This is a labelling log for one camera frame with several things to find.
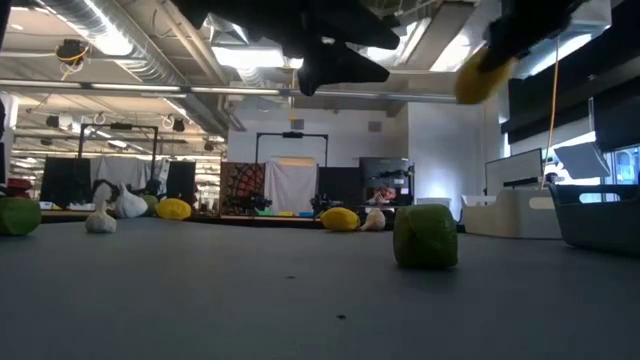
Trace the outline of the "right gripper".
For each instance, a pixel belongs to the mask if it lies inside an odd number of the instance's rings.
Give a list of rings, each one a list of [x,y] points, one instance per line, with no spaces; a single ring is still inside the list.
[[[528,40],[539,40],[564,30],[573,13],[590,0],[502,0],[502,15],[486,29],[483,73],[496,70],[529,51]]]

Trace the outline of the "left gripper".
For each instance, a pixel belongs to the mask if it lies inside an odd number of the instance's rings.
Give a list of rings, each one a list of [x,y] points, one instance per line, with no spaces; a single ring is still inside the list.
[[[395,50],[399,36],[359,0],[239,0],[239,25],[302,58],[298,85],[313,96],[324,85],[385,82],[390,72],[345,42]]]

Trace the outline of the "yellow lemon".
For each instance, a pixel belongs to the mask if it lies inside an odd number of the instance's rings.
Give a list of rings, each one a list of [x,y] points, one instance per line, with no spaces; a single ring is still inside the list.
[[[460,67],[454,85],[458,104],[479,104],[493,96],[508,81],[518,63],[516,58],[509,58],[493,70],[481,71],[481,62],[488,58],[488,54],[489,48],[482,47]]]
[[[320,222],[332,232],[351,232],[360,228],[359,216],[344,207],[334,207],[320,215]]]
[[[155,207],[156,215],[162,219],[184,220],[191,216],[192,208],[185,201],[178,198],[167,198]]]

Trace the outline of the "ceiling light panel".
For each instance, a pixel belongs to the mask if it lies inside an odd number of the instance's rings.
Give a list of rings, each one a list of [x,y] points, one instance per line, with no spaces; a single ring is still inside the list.
[[[303,59],[285,57],[279,48],[212,47],[212,51],[221,65],[234,68],[299,69],[303,65]]]

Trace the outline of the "white display board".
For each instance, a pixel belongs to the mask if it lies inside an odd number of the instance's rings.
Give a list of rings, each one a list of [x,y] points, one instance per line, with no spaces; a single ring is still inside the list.
[[[496,196],[505,183],[531,179],[537,182],[542,176],[541,148],[489,161],[485,164],[486,194]]]

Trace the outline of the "black partition panel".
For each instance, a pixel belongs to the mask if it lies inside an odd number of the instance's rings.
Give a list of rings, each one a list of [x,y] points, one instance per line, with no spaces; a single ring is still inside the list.
[[[44,164],[40,200],[61,208],[93,202],[90,160],[47,157]]]
[[[196,202],[196,163],[171,161],[166,182],[168,198],[178,198],[189,205]]]
[[[333,202],[347,205],[363,201],[361,173],[358,167],[320,167],[317,193]]]

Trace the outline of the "grey softbox panel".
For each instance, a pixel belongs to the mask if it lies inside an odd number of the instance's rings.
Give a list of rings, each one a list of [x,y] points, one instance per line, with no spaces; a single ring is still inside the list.
[[[554,152],[572,179],[610,176],[609,165],[595,142],[558,147]]]

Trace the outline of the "white hanging sheet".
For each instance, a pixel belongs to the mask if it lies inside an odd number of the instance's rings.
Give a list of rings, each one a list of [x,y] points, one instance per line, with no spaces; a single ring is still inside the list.
[[[318,166],[310,164],[265,163],[264,195],[275,214],[291,212],[293,215],[312,212],[311,199],[317,190]]]
[[[151,171],[151,161],[121,157],[93,158],[90,160],[93,202],[108,200],[112,196],[111,184],[117,187],[124,183],[133,190],[142,189],[144,193],[164,193],[169,167],[167,159],[157,159],[154,171]]]

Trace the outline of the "white plastic basket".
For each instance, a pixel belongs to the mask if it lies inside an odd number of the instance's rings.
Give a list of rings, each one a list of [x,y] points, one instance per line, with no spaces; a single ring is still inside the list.
[[[461,220],[467,233],[511,239],[561,239],[548,189],[503,189],[497,196],[463,195],[461,199]]]

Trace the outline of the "long ceiling pipe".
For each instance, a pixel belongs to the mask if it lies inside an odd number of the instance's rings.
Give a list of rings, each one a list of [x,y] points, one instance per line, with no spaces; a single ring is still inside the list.
[[[102,91],[131,94],[154,95],[186,95],[186,94],[212,94],[212,95],[239,95],[239,96],[265,96],[265,97],[304,97],[297,89],[289,88],[249,88],[231,86],[176,86],[176,85],[149,85],[149,84],[121,84],[121,83],[91,83],[72,81],[46,81],[46,80],[20,80],[0,78],[0,88],[25,88],[42,90],[71,90],[78,91]],[[374,101],[404,101],[422,103],[455,103],[456,99],[451,95],[438,95],[426,93],[398,93],[379,91],[350,91],[350,90],[317,90],[316,96],[327,98],[349,98]]]

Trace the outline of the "large white garlic bulb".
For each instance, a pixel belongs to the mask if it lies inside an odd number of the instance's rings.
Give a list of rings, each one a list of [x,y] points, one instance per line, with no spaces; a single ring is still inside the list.
[[[120,195],[115,202],[114,211],[119,218],[136,218],[147,211],[145,200],[130,193],[125,183],[120,183],[118,190]]]

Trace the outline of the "red storage box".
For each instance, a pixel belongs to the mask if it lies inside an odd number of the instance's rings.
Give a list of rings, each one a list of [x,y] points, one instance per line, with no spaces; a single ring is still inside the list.
[[[30,199],[30,191],[33,185],[30,180],[10,178],[7,182],[7,190],[10,196]]]

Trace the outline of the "black stand frame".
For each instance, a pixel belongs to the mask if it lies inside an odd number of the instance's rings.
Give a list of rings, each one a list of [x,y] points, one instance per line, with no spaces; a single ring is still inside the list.
[[[156,169],[156,154],[157,154],[157,145],[158,145],[158,135],[159,128],[157,126],[149,126],[149,125],[134,125],[130,123],[116,122],[110,124],[89,124],[82,123],[80,125],[80,133],[79,133],[79,145],[77,151],[77,158],[81,159],[84,153],[84,143],[86,141],[85,131],[91,127],[92,129],[97,130],[102,127],[109,127],[111,130],[119,130],[119,131],[133,131],[134,129],[148,129],[153,131],[153,140],[152,140],[152,153],[151,153],[151,177],[147,181],[145,188],[143,190],[137,190],[137,193],[145,193],[152,195],[160,194],[160,181],[155,178],[155,169]]]
[[[302,139],[304,137],[314,137],[314,138],[322,138],[325,141],[324,146],[324,167],[328,167],[328,148],[329,148],[329,135],[328,134],[307,134],[304,132],[298,131],[288,131],[288,132],[257,132],[255,139],[255,155],[254,155],[254,163],[259,162],[259,153],[260,153],[260,140],[264,136],[276,136],[282,137],[285,139]]]

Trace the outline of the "black aluminium table frame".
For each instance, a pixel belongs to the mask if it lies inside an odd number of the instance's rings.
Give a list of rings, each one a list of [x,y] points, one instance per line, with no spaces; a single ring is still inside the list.
[[[84,223],[90,212],[64,212],[64,211],[45,211],[42,212],[41,224],[55,224],[55,223]],[[160,219],[158,216],[140,216],[136,218],[118,218],[115,213],[108,212],[109,215],[116,219],[117,223],[128,220],[141,220],[141,219]],[[217,224],[228,226],[241,226],[241,227],[257,227],[257,228],[302,228],[302,229],[321,229],[324,228],[320,222],[320,218],[312,217],[277,217],[277,216],[222,216],[222,217],[210,217],[204,215],[191,216],[182,220],[183,222],[194,222],[203,224]],[[465,233],[464,225],[457,224],[456,230],[459,233]],[[393,230],[394,223],[388,225],[383,229],[385,231]]]

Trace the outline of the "silver ventilation duct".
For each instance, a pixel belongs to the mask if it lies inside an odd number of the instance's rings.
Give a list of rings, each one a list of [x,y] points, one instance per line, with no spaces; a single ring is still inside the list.
[[[124,58],[116,63],[142,84],[190,85],[142,28],[116,0],[35,0],[105,55]],[[217,105],[198,96],[164,97],[178,115],[204,131],[225,134],[234,122]]]

